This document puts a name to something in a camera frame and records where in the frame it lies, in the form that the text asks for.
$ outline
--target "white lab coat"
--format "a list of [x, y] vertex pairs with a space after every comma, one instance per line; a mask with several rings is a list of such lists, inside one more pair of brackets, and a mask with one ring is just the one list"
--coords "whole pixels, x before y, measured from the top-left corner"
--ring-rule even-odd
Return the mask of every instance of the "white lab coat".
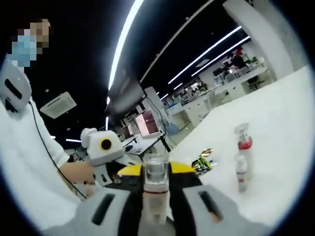
[[[31, 103], [41, 136], [60, 167], [68, 155], [50, 138], [35, 103]], [[30, 104], [12, 113], [0, 102], [0, 166], [16, 204], [40, 230], [63, 225], [74, 217], [81, 201], [52, 163], [36, 129]]]

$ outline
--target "black cable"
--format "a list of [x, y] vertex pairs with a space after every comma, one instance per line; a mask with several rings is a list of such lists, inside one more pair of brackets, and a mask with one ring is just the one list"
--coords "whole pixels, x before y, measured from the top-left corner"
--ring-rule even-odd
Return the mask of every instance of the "black cable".
[[38, 125], [37, 125], [37, 122], [36, 122], [36, 118], [35, 118], [35, 112], [34, 112], [34, 108], [33, 108], [33, 105], [32, 105], [32, 103], [31, 102], [29, 102], [29, 104], [31, 105], [31, 110], [32, 110], [32, 112], [33, 112], [33, 116], [34, 116], [34, 122], [35, 122], [35, 125], [36, 125], [36, 129], [37, 129], [37, 131], [38, 131], [38, 134], [39, 134], [39, 136], [40, 136], [40, 139], [41, 139], [41, 141], [43, 142], [43, 144], [44, 144], [44, 147], [45, 147], [45, 149], [46, 149], [46, 151], [47, 151], [47, 153], [48, 153], [48, 155], [49, 155], [49, 157], [50, 157], [50, 159], [53, 161], [53, 163], [54, 163], [54, 165], [55, 165], [55, 167], [57, 168], [57, 170], [59, 171], [59, 173], [64, 177], [64, 179], [65, 180], [67, 180], [68, 181], [68, 183], [69, 184], [71, 184], [72, 185], [72, 187], [78, 192], [78, 193], [80, 193], [85, 199], [87, 198], [86, 196], [84, 196], [83, 195], [83, 193], [81, 193], [80, 191], [79, 191], [79, 189], [77, 189], [74, 185], [73, 185], [73, 183], [71, 183], [70, 182], [70, 180], [68, 180], [67, 179], [67, 177], [66, 176], [64, 176], [64, 174], [60, 171], [60, 169], [58, 168], [58, 166], [56, 165], [56, 163], [55, 163], [55, 161], [54, 161], [54, 159], [52, 158], [52, 156], [50, 155], [50, 153], [49, 153], [49, 151], [48, 151], [48, 148], [46, 147], [46, 144], [45, 144], [45, 142], [44, 142], [44, 140], [43, 140], [43, 138], [41, 137], [41, 134], [40, 134], [40, 131], [39, 131], [39, 128], [38, 128]]
[[166, 126], [165, 126], [165, 123], [164, 123], [164, 121], [163, 121], [163, 118], [162, 118], [163, 116], [162, 116], [161, 111], [156, 107], [156, 105], [154, 105], [154, 103], [152, 102], [151, 98], [149, 98], [148, 96], [147, 96], [147, 98], [148, 98], [148, 100], [151, 102], [151, 104], [155, 107], [155, 109], [157, 109], [157, 113], [159, 113], [159, 116], [160, 116], [159, 119], [160, 119], [161, 123], [163, 124], [164, 130], [165, 130], [165, 134], [168, 136], [168, 138], [170, 139], [170, 141], [172, 141], [173, 144], [176, 145], [176, 143], [171, 139], [170, 135], [167, 134]]

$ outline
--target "ceiling light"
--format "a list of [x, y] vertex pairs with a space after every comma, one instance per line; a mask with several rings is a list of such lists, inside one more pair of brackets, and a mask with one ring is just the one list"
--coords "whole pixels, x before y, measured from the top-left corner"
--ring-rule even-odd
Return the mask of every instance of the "ceiling light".
[[68, 142], [74, 142], [74, 143], [80, 143], [81, 140], [75, 140], [75, 139], [66, 139]]
[[108, 130], [108, 117], [106, 117], [106, 121], [105, 121], [105, 130]]
[[164, 95], [160, 100], [162, 101], [164, 98], [166, 98], [168, 96], [168, 93], [166, 95]]
[[229, 38], [232, 34], [239, 31], [242, 27], [239, 26], [230, 33], [228, 33], [226, 36], [224, 36], [222, 39], [220, 39], [218, 42], [216, 42], [214, 45], [212, 45], [210, 48], [208, 48], [205, 52], [203, 52], [200, 56], [198, 56], [195, 60], [193, 60], [188, 66], [186, 66], [181, 72], [179, 72], [173, 79], [171, 79], [168, 84], [176, 80], [181, 74], [183, 74], [189, 67], [191, 67], [194, 63], [196, 63], [200, 58], [202, 58], [204, 55], [206, 55], [208, 52], [210, 52], [212, 49], [214, 49], [216, 46], [218, 46], [220, 43], [225, 41], [227, 38]]
[[242, 39], [241, 41], [239, 41], [237, 44], [234, 44], [232, 47], [230, 47], [229, 49], [225, 50], [223, 53], [221, 53], [220, 55], [218, 55], [216, 58], [214, 58], [212, 61], [210, 61], [209, 63], [205, 64], [202, 68], [200, 68], [199, 70], [197, 70], [195, 73], [193, 73], [191, 76], [195, 76], [196, 74], [198, 74], [200, 71], [202, 71], [204, 68], [208, 67], [210, 64], [212, 64], [213, 62], [215, 62], [217, 59], [219, 59], [220, 57], [222, 57], [223, 55], [227, 54], [229, 51], [231, 51], [232, 49], [236, 48], [238, 45], [240, 45], [241, 43], [245, 42], [246, 40], [250, 39], [249, 36], [247, 36], [246, 38]]
[[123, 50], [123, 46], [125, 44], [128, 32], [129, 32], [130, 27], [131, 27], [131, 24], [132, 24], [132, 22], [136, 16], [139, 8], [141, 7], [143, 1], [144, 0], [135, 0], [134, 1], [133, 5], [130, 9], [130, 12], [127, 16], [127, 19], [125, 21], [123, 30], [122, 30], [120, 37], [119, 37], [119, 40], [118, 40], [118, 44], [117, 44], [114, 59], [113, 59], [112, 69], [111, 69], [110, 76], [109, 76], [108, 90], [110, 90], [110, 88], [113, 85], [117, 66], [118, 66], [118, 62], [119, 62], [119, 58], [120, 58], [120, 55], [121, 55], [122, 50]]
[[176, 89], [178, 89], [180, 86], [182, 86], [183, 85], [183, 83], [180, 83], [179, 85], [177, 85], [175, 88], [174, 88], [174, 90], [176, 90]]

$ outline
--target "black ceiling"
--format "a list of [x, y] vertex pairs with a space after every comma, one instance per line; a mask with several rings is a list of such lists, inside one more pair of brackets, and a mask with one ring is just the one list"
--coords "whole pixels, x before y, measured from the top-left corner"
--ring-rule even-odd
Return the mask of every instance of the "black ceiling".
[[[206, 0], [144, 0], [126, 39], [122, 58], [141, 79], [168, 40]], [[224, 35], [236, 28], [215, 0], [172, 42], [143, 82], [161, 93], [191, 79], [194, 68], [168, 85], [179, 71]], [[43, 114], [52, 135], [65, 148], [66, 138], [79, 139], [85, 127], [104, 125], [107, 85], [116, 45], [133, 4], [132, 0], [90, 0], [75, 5], [48, 5], [43, 17], [51, 23], [49, 48], [26, 68], [38, 108], [68, 91], [77, 106], [57, 119]], [[235, 34], [206, 57], [213, 58], [232, 46], [244, 33]]]

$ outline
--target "white pillar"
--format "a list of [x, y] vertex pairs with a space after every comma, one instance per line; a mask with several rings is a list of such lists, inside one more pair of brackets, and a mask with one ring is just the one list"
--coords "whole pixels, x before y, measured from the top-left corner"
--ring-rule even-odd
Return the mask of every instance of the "white pillar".
[[245, 0], [228, 0], [223, 6], [262, 52], [268, 68], [277, 80], [294, 72], [290, 55], [279, 35], [258, 11]]

